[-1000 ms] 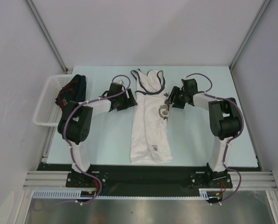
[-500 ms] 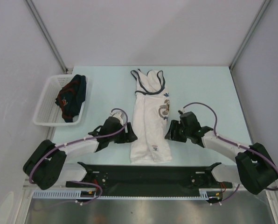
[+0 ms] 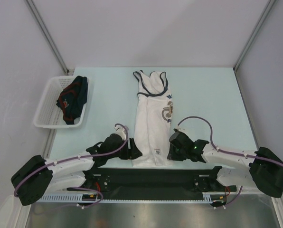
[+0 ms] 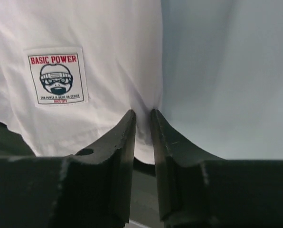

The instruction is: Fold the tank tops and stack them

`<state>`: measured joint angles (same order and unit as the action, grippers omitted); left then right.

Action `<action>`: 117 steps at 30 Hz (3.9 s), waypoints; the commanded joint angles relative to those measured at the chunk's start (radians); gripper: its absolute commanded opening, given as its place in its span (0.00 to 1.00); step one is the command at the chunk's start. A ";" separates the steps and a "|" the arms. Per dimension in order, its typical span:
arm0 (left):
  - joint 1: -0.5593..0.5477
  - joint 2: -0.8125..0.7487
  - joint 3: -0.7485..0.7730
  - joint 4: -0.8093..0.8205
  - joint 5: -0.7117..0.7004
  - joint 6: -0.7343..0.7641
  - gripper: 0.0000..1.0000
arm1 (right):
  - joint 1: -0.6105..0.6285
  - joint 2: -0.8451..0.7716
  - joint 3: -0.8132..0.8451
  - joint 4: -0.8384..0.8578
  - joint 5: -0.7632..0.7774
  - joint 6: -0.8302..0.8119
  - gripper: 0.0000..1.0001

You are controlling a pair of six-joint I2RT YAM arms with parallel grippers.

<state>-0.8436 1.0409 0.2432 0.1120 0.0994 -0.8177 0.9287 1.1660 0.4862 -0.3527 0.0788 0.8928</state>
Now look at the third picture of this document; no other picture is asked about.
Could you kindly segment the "white tank top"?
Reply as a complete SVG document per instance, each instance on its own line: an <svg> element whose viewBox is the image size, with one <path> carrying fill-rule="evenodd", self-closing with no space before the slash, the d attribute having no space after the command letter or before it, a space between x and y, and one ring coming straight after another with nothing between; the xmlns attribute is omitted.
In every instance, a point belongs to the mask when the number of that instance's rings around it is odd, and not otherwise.
<svg viewBox="0 0 283 228"><path fill-rule="evenodd" d="M166 72L133 72L139 84L138 105L135 117L134 142L142 153L132 161L134 167L153 168L171 165L170 127L173 100Z"/></svg>

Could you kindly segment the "navy tank top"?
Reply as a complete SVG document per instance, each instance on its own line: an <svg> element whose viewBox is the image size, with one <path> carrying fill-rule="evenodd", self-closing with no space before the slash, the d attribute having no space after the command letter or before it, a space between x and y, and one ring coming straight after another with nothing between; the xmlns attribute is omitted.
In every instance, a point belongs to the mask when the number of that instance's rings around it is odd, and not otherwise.
<svg viewBox="0 0 283 228"><path fill-rule="evenodd" d="M77 76L73 82L60 93L56 106L63 113L67 125L74 125L75 119L81 117L83 107L87 102L88 79Z"/></svg>

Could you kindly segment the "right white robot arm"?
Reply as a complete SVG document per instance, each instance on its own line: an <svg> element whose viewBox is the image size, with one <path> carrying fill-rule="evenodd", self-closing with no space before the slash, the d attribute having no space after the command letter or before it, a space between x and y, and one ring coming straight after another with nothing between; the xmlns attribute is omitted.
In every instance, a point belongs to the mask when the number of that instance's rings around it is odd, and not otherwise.
<svg viewBox="0 0 283 228"><path fill-rule="evenodd" d="M273 198L283 194L283 161L268 148L232 152L206 140L192 141L181 131L176 131L169 142L169 160L217 165L217 173L208 179L213 190L236 185L258 188Z"/></svg>

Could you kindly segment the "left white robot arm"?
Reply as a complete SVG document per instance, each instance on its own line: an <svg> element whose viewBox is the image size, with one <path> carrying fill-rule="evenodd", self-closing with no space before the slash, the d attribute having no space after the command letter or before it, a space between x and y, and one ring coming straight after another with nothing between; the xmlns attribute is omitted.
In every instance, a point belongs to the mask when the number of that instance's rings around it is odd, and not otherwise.
<svg viewBox="0 0 283 228"><path fill-rule="evenodd" d="M134 160L141 156L133 138L116 133L74 157L58 161L35 155L11 177L14 196L27 206L58 190L99 190L93 168L105 165L112 158Z"/></svg>

